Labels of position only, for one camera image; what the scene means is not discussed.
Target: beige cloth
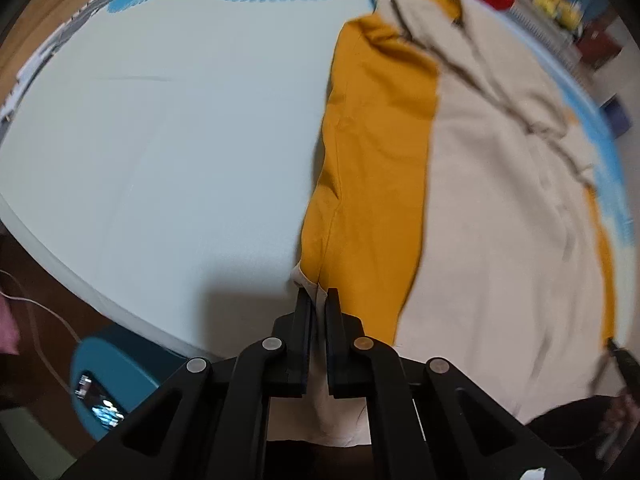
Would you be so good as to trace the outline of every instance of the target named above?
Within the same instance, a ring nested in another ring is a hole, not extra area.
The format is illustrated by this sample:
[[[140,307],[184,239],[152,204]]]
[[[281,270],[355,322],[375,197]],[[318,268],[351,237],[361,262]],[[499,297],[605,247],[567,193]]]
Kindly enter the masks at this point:
[[[591,145],[527,47],[476,2],[462,0],[457,26],[431,0],[375,1],[441,70],[422,259],[396,350],[447,358],[522,422],[586,396],[604,297]],[[293,277],[322,319],[324,291]],[[367,444],[364,401],[328,397],[322,338],[306,408],[276,403],[272,421],[296,420],[270,437]]]

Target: pink cloth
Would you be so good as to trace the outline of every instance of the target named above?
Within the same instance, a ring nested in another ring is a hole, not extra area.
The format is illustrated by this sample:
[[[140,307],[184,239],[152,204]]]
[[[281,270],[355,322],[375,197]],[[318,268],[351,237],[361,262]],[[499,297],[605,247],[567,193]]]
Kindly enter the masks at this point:
[[[5,298],[0,296],[0,353],[18,355],[20,331]]]

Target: teal stool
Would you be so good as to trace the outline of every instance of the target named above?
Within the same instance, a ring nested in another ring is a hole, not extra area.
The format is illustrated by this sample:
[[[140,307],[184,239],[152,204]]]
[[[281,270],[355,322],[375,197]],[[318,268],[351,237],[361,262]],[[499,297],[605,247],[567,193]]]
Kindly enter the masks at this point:
[[[100,440],[185,361],[116,324],[83,339],[70,376],[80,422]]]

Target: white cable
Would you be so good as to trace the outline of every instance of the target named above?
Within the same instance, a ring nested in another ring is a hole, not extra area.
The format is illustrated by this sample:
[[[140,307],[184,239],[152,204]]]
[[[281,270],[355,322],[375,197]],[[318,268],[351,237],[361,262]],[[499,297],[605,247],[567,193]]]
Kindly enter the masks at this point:
[[[2,270],[2,269],[0,269],[0,273],[1,274],[5,274],[6,276],[9,276],[12,280],[14,280],[14,282],[16,283],[18,288],[20,289],[20,292],[24,294],[24,289],[22,288],[22,285],[20,284],[20,282],[18,281],[18,279],[14,275],[12,275],[10,272],[7,272],[6,270]],[[0,295],[4,296],[8,300],[25,301],[27,303],[27,312],[29,314],[29,325],[31,327],[31,334],[33,335],[33,346],[35,347],[36,354],[38,354],[38,357],[40,358],[42,363],[45,365],[45,367],[47,368],[49,373],[51,373],[53,378],[58,382],[58,384],[60,384],[60,386],[62,386],[62,388],[67,393],[73,394],[73,390],[71,388],[69,388],[68,384],[66,384],[65,381],[62,380],[62,377],[60,377],[60,375],[58,374],[56,369],[51,365],[51,363],[47,359],[46,355],[44,355],[44,352],[42,351],[42,346],[40,345],[40,335],[38,334],[38,325],[36,323],[36,318],[33,315],[33,309],[31,307],[31,305],[32,304],[37,305],[40,308],[42,308],[42,309],[46,310],[47,312],[49,312],[50,314],[52,314],[54,317],[56,317],[56,319],[59,320],[65,326],[65,328],[67,330],[69,330],[69,333],[76,340],[76,342],[79,343],[80,342],[80,338],[78,337],[78,334],[76,333],[76,331],[71,327],[71,325],[69,325],[68,322],[66,322],[66,319],[64,319],[62,316],[60,316],[59,314],[57,314],[56,312],[54,312],[50,308],[47,308],[46,306],[44,306],[41,303],[38,303],[37,301],[30,300],[29,298],[23,298],[23,297],[20,297],[20,296],[9,296],[8,294],[5,294],[2,290],[0,290]]]

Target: mattress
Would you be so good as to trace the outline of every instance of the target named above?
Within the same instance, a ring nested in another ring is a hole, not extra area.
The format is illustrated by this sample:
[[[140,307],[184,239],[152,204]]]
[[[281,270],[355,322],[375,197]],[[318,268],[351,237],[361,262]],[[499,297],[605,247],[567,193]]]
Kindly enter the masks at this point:
[[[0,219],[105,316],[184,355],[238,354],[293,310],[335,41],[371,10],[370,0],[89,1],[34,53],[2,108]],[[608,126],[503,18],[595,147],[625,341],[635,241]]]

